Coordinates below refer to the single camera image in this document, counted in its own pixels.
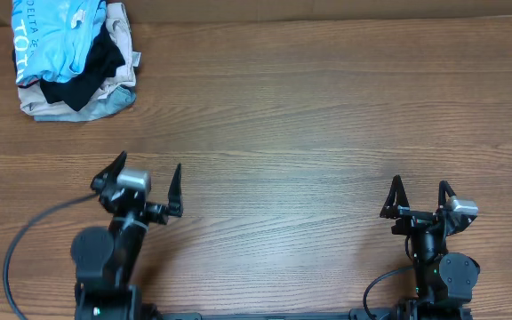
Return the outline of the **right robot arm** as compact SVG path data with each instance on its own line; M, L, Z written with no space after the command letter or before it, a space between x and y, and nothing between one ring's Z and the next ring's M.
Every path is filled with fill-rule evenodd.
M392 179L381 218L391 219L394 235L405 237L412 262L416 296L401 299L388 312L389 319L470 319L464 306L472 300L481 268L469 256L449 252L447 237L466 230L477 218L475 201L462 199L450 184L439 182L434 212L411 208L400 176Z

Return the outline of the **light blue printed t-shirt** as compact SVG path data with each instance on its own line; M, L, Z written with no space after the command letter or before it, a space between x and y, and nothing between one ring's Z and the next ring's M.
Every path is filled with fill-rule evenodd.
M13 0L15 83L66 83L84 71L107 18L104 0Z

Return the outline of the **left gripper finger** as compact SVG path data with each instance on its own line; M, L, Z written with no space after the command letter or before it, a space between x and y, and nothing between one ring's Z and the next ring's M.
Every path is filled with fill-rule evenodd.
M117 176L123 170L127 158L127 152L122 151L119 156L105 169L96 174L91 182L91 189L104 189L116 182Z
M180 218L183 214L183 200L181 192L181 164L178 164L172 177L168 191L168 213L170 216Z

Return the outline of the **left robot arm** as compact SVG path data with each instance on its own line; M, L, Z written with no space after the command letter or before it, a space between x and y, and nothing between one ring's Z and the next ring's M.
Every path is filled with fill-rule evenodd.
M163 316L153 303L142 301L141 289L130 283L151 223L165 225L183 214L181 166L172 176L168 202L150 202L150 174L125 166L122 152L96 174L90 188L112 215L108 227L88 227L71 245L76 265L75 319L154 320Z

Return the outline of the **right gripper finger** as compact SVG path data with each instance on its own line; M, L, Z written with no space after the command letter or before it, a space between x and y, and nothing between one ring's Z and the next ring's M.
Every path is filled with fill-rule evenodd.
M446 180L441 180L438 188L438 207L443 208L446 204L446 198L453 196L456 196L456 194L450 184Z
M392 179L387 199L380 211L381 218L400 218L404 211L410 210L404 184L400 175Z

